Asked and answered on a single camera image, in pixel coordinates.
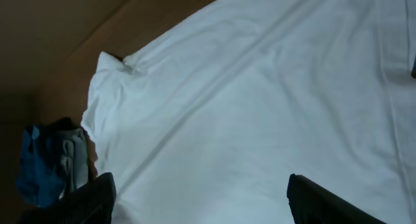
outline white fabric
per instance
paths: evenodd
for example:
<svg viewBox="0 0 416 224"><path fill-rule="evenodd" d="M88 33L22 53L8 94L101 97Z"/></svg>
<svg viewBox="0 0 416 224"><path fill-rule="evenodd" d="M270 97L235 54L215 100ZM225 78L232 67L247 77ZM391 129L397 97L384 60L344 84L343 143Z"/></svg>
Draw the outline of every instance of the white fabric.
<svg viewBox="0 0 416 224"><path fill-rule="evenodd" d="M291 173L416 222L406 5L218 0L123 63L102 53L82 126L113 222L293 223Z"/></svg>

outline blue fabric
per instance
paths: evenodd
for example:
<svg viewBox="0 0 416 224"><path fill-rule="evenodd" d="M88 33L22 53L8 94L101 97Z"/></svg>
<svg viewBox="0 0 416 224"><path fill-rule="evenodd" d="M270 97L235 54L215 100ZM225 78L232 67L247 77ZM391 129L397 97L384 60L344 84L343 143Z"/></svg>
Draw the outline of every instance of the blue fabric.
<svg viewBox="0 0 416 224"><path fill-rule="evenodd" d="M61 126L28 126L23 135L16 188L26 202L36 206L52 205L65 187L67 175L60 164L62 139L54 135L66 129Z"/></svg>

